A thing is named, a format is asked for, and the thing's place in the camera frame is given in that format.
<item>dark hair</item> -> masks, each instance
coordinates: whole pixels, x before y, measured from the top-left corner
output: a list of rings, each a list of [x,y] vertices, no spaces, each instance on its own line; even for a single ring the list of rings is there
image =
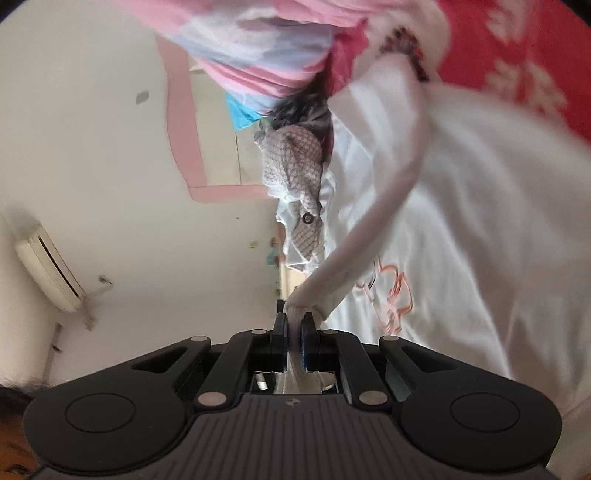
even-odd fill
[[[25,0],[0,0],[0,22],[14,12]]]
[[[0,420],[22,416],[34,393],[15,387],[0,387]]]

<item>ribbed gray surface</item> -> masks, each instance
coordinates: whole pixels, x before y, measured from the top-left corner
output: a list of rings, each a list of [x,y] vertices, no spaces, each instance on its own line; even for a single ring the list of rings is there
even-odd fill
[[[44,469],[35,480],[78,477]],[[384,414],[341,395],[244,395],[231,411],[200,416],[152,465],[112,480],[552,480],[542,467],[515,475],[457,471],[411,444]]]

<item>blue fabric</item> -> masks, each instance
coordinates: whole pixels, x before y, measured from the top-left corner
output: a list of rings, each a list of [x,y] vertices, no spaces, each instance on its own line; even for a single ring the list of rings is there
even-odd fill
[[[236,132],[251,126],[262,118],[260,113],[241,104],[229,93],[226,93],[226,103],[228,104],[228,110],[230,110],[230,116],[232,117],[232,123]]]

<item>pink door frame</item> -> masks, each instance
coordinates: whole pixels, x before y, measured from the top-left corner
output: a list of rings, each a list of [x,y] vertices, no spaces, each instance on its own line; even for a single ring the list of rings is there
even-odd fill
[[[168,76],[166,125],[170,150],[187,182],[191,198],[200,203],[268,198],[264,185],[207,184],[191,92],[189,55],[159,35],[156,35],[156,43]]]

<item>circular pad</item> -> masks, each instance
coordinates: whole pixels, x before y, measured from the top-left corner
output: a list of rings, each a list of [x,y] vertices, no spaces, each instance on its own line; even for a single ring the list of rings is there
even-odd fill
[[[106,433],[127,425],[135,415],[133,402],[121,395],[97,393],[75,400],[66,410],[66,420],[75,429]]]
[[[491,393],[473,393],[452,404],[456,422],[476,432],[502,432],[519,420],[519,409],[511,400]]]

